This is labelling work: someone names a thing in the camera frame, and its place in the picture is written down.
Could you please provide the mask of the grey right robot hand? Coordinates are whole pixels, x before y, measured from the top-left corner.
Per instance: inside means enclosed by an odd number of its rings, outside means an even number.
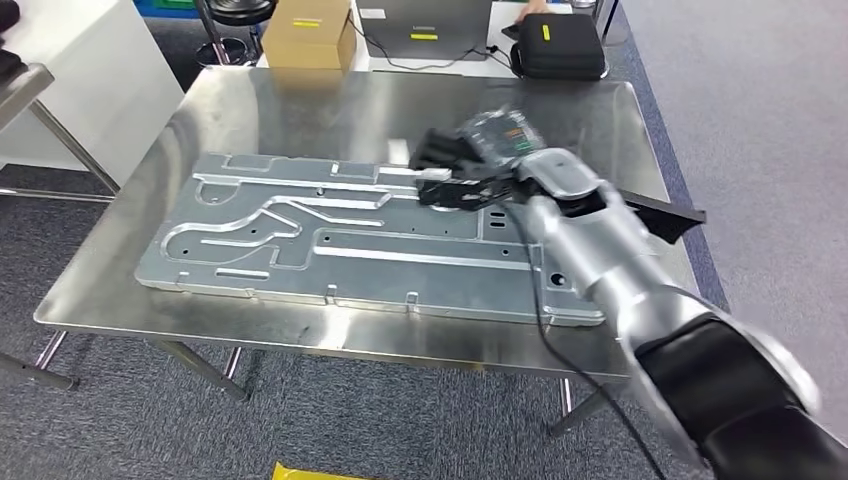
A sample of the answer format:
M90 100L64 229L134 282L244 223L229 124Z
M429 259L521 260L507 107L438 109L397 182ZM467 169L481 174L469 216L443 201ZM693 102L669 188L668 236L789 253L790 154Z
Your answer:
M547 147L518 110L476 114L453 131L429 129L411 154L412 170L444 170L460 180L508 174L515 162Z

